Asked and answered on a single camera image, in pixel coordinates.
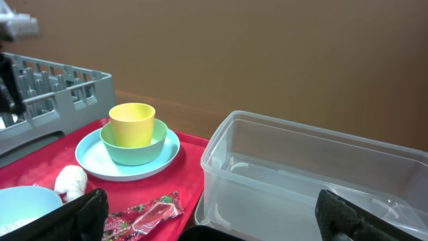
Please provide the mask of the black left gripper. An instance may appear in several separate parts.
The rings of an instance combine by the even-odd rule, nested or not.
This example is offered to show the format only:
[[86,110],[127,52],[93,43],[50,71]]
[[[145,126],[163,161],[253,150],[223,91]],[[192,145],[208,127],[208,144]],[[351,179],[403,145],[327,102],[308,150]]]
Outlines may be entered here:
[[1,113],[22,115],[25,112],[25,105],[15,83],[12,63],[3,53],[1,53],[1,79],[13,100],[13,105],[11,105],[6,96],[1,93]]

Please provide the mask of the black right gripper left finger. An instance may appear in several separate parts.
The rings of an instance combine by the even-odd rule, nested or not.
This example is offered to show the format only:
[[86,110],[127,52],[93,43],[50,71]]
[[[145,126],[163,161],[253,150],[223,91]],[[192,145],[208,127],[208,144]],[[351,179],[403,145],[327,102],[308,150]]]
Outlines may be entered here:
[[1,241],[101,241],[108,217],[107,193],[94,189],[1,237]]

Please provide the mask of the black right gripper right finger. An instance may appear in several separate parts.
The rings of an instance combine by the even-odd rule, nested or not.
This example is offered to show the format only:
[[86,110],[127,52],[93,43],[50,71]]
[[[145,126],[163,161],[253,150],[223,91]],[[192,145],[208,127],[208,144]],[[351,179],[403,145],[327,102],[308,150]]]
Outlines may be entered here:
[[318,194],[315,216],[323,241],[421,241],[327,189]]

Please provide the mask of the white napkin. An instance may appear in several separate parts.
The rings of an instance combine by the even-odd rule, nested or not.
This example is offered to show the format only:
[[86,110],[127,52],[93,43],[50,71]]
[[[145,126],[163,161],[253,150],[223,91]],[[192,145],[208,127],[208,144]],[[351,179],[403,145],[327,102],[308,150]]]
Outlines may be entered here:
[[87,183],[88,176],[80,166],[68,165],[56,177],[54,191],[69,203],[85,194]]

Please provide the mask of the red candy wrapper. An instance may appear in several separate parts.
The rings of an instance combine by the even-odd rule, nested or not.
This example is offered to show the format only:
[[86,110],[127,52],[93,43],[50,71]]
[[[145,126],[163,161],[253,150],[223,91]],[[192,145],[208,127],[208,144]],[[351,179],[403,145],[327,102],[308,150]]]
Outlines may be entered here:
[[165,220],[184,213],[179,193],[153,199],[110,214],[104,224],[102,241],[136,241]]

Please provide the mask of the light blue food bowl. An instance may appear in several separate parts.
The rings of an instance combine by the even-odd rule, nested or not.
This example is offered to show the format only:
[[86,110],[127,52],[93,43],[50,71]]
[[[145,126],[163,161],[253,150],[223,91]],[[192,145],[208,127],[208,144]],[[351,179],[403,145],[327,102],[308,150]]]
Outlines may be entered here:
[[1,190],[1,226],[22,218],[40,218],[63,206],[61,197],[40,186],[18,186]]

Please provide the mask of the grey dishwasher rack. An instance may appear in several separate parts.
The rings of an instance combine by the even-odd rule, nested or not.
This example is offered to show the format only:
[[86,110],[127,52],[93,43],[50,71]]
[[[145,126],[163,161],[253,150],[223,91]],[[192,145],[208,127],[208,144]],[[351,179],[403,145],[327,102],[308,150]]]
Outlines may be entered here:
[[1,166],[106,117],[116,105],[111,74],[6,54],[25,112],[1,114]]

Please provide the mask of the light blue plate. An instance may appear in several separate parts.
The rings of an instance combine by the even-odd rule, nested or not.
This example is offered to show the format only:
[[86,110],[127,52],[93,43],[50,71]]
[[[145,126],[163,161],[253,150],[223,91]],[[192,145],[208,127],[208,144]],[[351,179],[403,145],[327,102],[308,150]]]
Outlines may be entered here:
[[136,181],[156,175],[173,162],[181,145],[178,136],[169,129],[166,143],[154,161],[144,165],[126,166],[111,160],[100,138],[100,132],[101,129],[96,129],[86,135],[78,143],[75,156],[88,173],[107,181]]

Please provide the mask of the red plastic tray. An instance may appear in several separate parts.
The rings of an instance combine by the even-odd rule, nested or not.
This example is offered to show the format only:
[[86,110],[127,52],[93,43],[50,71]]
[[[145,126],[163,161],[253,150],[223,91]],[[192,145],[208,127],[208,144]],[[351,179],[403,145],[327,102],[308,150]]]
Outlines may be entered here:
[[[66,165],[75,165],[77,144],[107,120],[96,120],[16,162],[1,168],[1,187],[33,185],[53,188],[58,173]],[[180,150],[173,162],[160,173],[138,181],[113,182],[88,177],[87,190],[102,188],[108,196],[111,212],[146,203],[166,194],[177,192],[184,214],[159,224],[144,237],[145,240],[177,240],[185,229],[203,191],[203,170],[200,160],[208,144],[206,139],[178,132]]]

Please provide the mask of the clear plastic bin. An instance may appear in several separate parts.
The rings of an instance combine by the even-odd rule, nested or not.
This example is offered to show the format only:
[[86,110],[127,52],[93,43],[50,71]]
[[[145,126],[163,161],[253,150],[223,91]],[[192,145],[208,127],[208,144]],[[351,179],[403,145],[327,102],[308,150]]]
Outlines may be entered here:
[[427,239],[427,154],[251,112],[234,111],[201,158],[195,211],[245,240],[319,240],[318,194],[327,189]]

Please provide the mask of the yellow plastic cup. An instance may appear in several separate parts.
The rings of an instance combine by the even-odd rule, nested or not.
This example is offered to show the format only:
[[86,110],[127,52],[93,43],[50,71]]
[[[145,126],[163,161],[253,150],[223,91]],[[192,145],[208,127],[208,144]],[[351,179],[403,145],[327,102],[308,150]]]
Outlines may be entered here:
[[109,111],[114,137],[119,147],[138,148],[151,144],[156,110],[148,104],[129,102]]

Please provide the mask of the black plastic tray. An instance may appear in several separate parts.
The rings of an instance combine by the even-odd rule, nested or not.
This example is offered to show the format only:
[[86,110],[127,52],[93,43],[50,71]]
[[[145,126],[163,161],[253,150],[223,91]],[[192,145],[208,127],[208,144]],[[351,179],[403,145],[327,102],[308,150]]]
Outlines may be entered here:
[[193,226],[184,231],[178,241],[245,241],[209,226]]

